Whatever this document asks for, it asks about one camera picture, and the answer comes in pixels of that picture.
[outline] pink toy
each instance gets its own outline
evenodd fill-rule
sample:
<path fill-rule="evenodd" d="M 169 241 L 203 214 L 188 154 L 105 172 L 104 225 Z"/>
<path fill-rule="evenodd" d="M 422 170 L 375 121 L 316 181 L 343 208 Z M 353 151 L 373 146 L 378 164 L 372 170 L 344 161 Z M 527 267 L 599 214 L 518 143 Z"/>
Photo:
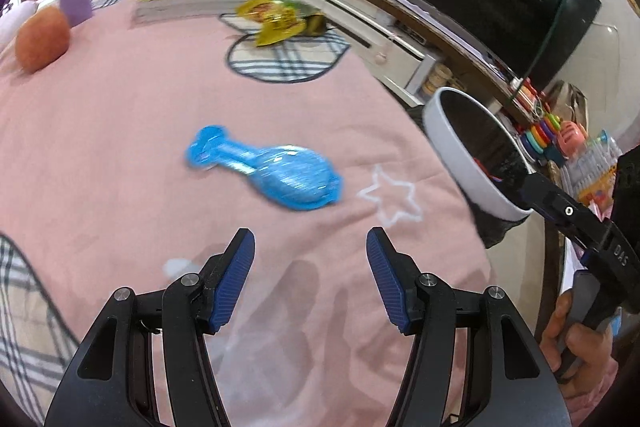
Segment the pink toy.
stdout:
<path fill-rule="evenodd" d="M 558 133 L 558 149 L 567 158 L 571 158 L 587 139 L 587 131 L 578 123 L 564 121 Z"/>

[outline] metal screw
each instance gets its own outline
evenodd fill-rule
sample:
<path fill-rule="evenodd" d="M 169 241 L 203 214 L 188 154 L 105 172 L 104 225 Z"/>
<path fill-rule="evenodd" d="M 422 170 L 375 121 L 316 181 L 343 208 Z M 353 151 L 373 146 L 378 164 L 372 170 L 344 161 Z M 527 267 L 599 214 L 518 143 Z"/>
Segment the metal screw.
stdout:
<path fill-rule="evenodd" d="M 129 288 L 118 288 L 113 293 L 113 298 L 116 301 L 126 301 L 131 295 L 131 290 Z"/>
<path fill-rule="evenodd" d="M 494 299 L 498 299 L 498 301 L 505 296 L 504 290 L 500 288 L 500 286 L 489 286 L 487 292 Z"/>
<path fill-rule="evenodd" d="M 424 286 L 435 286 L 438 283 L 438 278 L 433 273 L 421 273 L 418 281 Z"/>
<path fill-rule="evenodd" d="M 180 282 L 182 283 L 182 286 L 193 286 L 194 284 L 197 284 L 199 280 L 200 277 L 198 277 L 197 273 L 188 273 L 187 275 L 182 276 Z"/>

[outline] orange ball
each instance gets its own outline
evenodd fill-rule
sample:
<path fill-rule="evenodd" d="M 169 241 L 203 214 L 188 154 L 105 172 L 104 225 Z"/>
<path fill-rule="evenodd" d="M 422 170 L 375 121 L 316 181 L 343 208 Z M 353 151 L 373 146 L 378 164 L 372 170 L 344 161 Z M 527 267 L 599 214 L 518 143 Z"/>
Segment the orange ball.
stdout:
<path fill-rule="evenodd" d="M 15 57 L 28 73 L 35 73 L 58 60 L 69 49 L 71 28 L 55 6 L 39 10 L 18 30 Z"/>

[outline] colorful stacking rings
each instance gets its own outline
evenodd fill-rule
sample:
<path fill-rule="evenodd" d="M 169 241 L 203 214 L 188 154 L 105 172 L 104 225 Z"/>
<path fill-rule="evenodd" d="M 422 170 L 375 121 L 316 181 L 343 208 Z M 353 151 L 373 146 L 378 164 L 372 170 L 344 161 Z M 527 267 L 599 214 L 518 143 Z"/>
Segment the colorful stacking rings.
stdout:
<path fill-rule="evenodd" d="M 538 142 L 536 142 L 536 139 L 533 138 L 533 135 L 531 134 L 531 131 L 528 130 L 525 133 L 525 135 L 527 136 L 527 140 L 529 140 L 529 143 L 533 147 L 533 150 L 535 152 L 537 152 L 539 155 L 542 155 L 545 151 L 544 151 L 544 149 L 542 149 L 542 147 L 540 147 L 540 145 L 538 145 Z"/>
<path fill-rule="evenodd" d="M 550 112 L 545 115 L 545 122 L 549 126 L 549 129 L 551 129 L 555 134 L 560 131 L 560 121 Z"/>
<path fill-rule="evenodd" d="M 524 134 L 520 136 L 520 142 L 522 143 L 522 146 L 527 151 L 527 154 L 529 156 L 531 156 L 533 159 L 539 158 L 539 155 L 533 150 L 533 147 L 529 143 L 529 139 L 527 139 L 527 137 Z"/>
<path fill-rule="evenodd" d="M 540 130 L 549 139 L 549 143 L 553 142 L 554 137 L 556 136 L 556 133 L 551 131 L 551 129 L 549 128 L 544 118 L 538 122 L 538 125 L 540 126 Z"/>
<path fill-rule="evenodd" d="M 531 135 L 536 140 L 536 143 L 540 145 L 540 148 L 542 150 L 545 150 L 549 145 L 549 140 L 547 139 L 545 134 L 542 133 L 542 131 L 540 131 L 539 128 L 535 125 L 530 129 L 530 131 Z"/>

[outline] blue toy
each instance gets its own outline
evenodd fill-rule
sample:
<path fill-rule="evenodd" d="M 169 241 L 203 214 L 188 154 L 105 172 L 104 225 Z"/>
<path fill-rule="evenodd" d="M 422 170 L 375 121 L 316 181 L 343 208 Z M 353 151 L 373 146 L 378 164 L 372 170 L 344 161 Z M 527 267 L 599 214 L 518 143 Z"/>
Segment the blue toy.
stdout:
<path fill-rule="evenodd" d="M 314 210 L 340 200 L 342 178 L 321 155 L 294 145 L 256 149 L 226 137 L 212 125 L 187 149 L 188 163 L 210 169 L 217 164 L 242 172 L 265 196 L 292 210 Z"/>

